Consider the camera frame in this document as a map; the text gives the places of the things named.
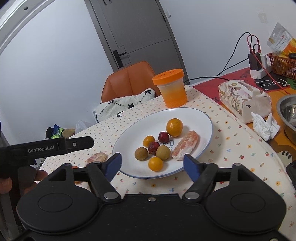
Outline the person's left hand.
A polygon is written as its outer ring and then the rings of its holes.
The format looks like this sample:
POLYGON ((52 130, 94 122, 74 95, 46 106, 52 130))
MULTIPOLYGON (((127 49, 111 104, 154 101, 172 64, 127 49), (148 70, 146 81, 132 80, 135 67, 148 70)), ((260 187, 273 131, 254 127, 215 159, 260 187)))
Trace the person's left hand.
POLYGON ((15 182, 11 178, 1 178, 1 194, 6 194, 16 186, 20 188, 21 195, 33 190, 39 181, 44 180, 48 173, 43 170, 37 170, 33 167, 22 167, 18 169, 18 181, 15 182))

